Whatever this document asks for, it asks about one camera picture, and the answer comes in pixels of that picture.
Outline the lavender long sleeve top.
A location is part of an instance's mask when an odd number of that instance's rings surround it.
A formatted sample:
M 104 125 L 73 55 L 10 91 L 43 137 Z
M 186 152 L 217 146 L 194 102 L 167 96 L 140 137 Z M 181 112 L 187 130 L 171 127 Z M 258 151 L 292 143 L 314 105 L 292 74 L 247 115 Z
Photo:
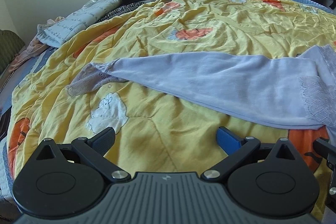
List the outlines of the lavender long sleeve top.
M 89 63 L 67 91 L 78 96 L 126 81 L 265 126 L 335 132 L 335 50 L 328 45 L 279 59 L 186 52 Z

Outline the yellow carrot print quilt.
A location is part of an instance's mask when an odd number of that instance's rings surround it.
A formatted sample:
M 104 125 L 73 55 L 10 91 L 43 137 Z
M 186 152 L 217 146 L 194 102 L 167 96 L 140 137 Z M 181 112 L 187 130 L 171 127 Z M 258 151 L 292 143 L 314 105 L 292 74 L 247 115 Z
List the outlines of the yellow carrot print quilt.
M 335 16 L 158 0 L 61 46 L 13 94 L 18 223 L 335 223 Z

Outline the light grey text quilt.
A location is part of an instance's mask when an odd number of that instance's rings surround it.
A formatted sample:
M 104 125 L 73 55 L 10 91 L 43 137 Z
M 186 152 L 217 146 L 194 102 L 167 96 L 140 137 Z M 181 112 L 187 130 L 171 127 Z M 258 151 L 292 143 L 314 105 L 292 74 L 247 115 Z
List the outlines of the light grey text quilt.
M 122 0 L 90 0 L 81 9 L 46 28 L 38 28 L 37 39 L 48 46 L 59 48 L 77 33 L 95 24 Z

